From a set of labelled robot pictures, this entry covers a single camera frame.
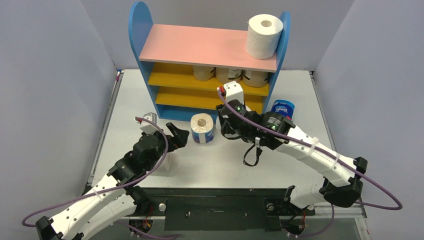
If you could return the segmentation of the blue shelf with coloured boards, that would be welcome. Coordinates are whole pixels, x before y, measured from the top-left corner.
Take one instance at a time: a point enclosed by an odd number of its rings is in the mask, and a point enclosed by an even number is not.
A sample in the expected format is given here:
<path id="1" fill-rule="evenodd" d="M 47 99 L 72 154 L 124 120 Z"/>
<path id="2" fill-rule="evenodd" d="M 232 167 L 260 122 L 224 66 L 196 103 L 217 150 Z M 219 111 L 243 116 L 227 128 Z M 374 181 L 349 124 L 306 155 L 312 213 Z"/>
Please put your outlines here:
<path id="1" fill-rule="evenodd" d="M 274 55 L 256 59 L 246 51 L 245 30 L 154 23 L 147 4 L 135 2 L 128 18 L 129 42 L 158 117 L 188 122 L 196 114 L 217 116 L 220 82 L 216 77 L 196 80 L 193 66 L 268 73 L 265 86 L 241 85 L 246 105 L 263 113 L 289 44 L 290 13 L 284 11 L 279 18 L 283 28 Z"/>

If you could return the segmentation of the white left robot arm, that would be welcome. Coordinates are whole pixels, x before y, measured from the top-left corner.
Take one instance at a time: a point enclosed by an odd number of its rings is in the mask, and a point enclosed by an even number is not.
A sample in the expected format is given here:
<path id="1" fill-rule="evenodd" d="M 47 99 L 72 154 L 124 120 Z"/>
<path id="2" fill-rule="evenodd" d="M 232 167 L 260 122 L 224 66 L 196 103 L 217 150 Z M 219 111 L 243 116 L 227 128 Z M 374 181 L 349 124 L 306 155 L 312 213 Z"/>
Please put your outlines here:
<path id="1" fill-rule="evenodd" d="M 184 148 L 190 132 L 166 123 L 166 135 L 155 123 L 146 126 L 132 150 L 81 199 L 62 212 L 43 216 L 35 223 L 41 240 L 87 240 L 121 217 L 143 215 L 151 206 L 150 198 L 138 185 L 164 162 L 168 153 Z"/>

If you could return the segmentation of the brown printed paper roll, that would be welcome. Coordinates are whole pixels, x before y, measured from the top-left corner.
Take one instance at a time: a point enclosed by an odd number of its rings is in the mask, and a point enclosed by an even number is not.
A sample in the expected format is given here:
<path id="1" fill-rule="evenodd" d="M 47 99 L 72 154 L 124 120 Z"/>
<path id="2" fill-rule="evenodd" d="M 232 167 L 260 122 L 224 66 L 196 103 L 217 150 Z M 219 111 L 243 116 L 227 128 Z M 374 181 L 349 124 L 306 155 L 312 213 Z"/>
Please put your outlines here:
<path id="1" fill-rule="evenodd" d="M 211 66 L 192 66 L 193 76 L 197 81 L 205 82 L 215 76 L 216 68 Z"/>

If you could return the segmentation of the white roll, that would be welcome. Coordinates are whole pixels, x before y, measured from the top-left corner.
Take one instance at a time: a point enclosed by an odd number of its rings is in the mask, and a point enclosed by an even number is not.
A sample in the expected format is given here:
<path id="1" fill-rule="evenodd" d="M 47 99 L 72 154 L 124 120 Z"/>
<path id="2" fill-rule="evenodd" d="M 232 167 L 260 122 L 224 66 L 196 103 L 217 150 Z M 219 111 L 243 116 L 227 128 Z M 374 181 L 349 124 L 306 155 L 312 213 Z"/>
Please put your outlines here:
<path id="1" fill-rule="evenodd" d="M 164 158 L 164 160 L 162 161 L 162 163 L 157 168 L 157 171 L 159 171 L 159 172 L 169 172 L 170 169 L 171 169 L 171 166 L 172 166 L 172 158 L 173 158 L 173 154 L 168 153 L 166 155 L 166 157 Z"/>
<path id="2" fill-rule="evenodd" d="M 284 29 L 283 22 L 270 14 L 258 14 L 248 20 L 245 49 L 255 59 L 269 59 L 276 52 Z"/>

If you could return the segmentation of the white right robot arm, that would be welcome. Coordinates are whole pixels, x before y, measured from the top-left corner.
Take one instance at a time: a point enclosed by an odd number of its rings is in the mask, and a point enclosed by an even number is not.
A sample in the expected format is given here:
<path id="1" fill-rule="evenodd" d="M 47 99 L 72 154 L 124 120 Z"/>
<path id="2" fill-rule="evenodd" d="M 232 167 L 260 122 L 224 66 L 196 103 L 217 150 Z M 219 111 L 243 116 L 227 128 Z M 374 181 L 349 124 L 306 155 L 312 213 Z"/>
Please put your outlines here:
<path id="1" fill-rule="evenodd" d="M 336 156 L 336 152 L 319 143 L 296 126 L 290 119 L 276 112 L 258 114 L 248 111 L 238 100 L 229 102 L 236 112 L 253 123 L 257 128 L 236 116 L 229 107 L 219 104 L 215 107 L 221 134 L 229 140 L 242 139 L 252 147 L 267 147 L 287 154 L 320 173 L 324 181 L 309 185 L 293 185 L 282 199 L 283 209 L 294 214 L 299 209 L 328 202 L 337 207 L 349 208 L 361 196 L 364 174 L 368 162 L 362 157 Z"/>

